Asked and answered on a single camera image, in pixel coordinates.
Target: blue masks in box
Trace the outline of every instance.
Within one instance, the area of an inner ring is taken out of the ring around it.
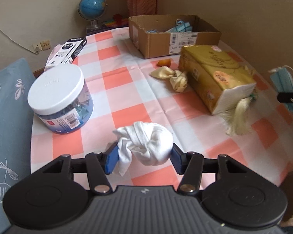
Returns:
[[[166,32],[191,32],[191,31],[192,31],[192,26],[190,26],[190,23],[177,19],[175,27],[169,29]]]
[[[270,79],[277,92],[293,92],[293,78],[286,68],[290,68],[293,71],[289,66],[274,68],[269,71],[272,73]],[[284,105],[289,111],[293,112],[293,103],[285,103]]]

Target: cream rag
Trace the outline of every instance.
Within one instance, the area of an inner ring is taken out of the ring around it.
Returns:
[[[183,92],[184,89],[188,85],[188,78],[187,78],[187,72],[181,72],[179,70],[173,71],[172,69],[163,66],[160,68],[157,68],[156,70],[152,71],[150,73],[150,76],[159,78],[159,79],[169,79],[173,89],[176,92]]]
[[[128,127],[113,131],[118,139],[118,170],[124,176],[132,161],[132,154],[143,165],[161,165],[171,153],[173,136],[169,130],[156,123],[137,121]]]

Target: jar label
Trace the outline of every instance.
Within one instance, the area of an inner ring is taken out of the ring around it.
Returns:
[[[43,119],[40,117],[44,124],[53,131],[58,133],[67,133],[71,130],[78,127],[80,124],[83,124],[82,119],[78,115],[78,112],[74,108],[73,110],[67,112],[63,116],[60,116],[56,119]]]

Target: metal pivot screw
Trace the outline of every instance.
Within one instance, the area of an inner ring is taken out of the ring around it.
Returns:
[[[183,192],[193,192],[195,190],[195,186],[190,184],[183,184],[180,186],[180,190]]]
[[[97,185],[95,186],[94,190],[100,193],[106,193],[110,190],[110,187],[107,185]]]

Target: cardboard box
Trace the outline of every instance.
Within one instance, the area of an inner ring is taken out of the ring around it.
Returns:
[[[236,107],[256,85],[249,72],[218,46],[182,47],[179,70],[187,72],[188,83],[212,114]]]
[[[66,41],[50,61],[47,62],[45,71],[59,64],[72,63],[86,43],[86,37],[73,38]]]
[[[176,20],[189,22],[193,32],[167,33]],[[221,32],[196,15],[141,15],[129,18],[129,35],[144,58],[179,54],[186,44],[218,45]],[[147,33],[156,29],[157,33]]]

